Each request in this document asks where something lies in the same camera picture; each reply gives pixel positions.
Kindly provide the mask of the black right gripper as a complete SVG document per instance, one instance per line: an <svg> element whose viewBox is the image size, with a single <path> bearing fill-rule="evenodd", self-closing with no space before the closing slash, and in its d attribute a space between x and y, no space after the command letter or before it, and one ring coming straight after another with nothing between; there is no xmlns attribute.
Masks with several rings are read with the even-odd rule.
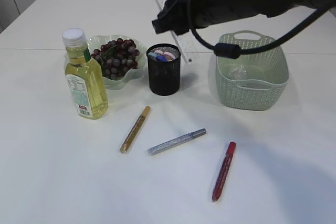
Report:
<svg viewBox="0 0 336 224"><path fill-rule="evenodd" d="M177 35L191 28L187 9L191 9L193 27L206 28L234 20L254 17L261 13L260 0L166 0L163 9L152 21L157 34L173 31Z"/></svg>

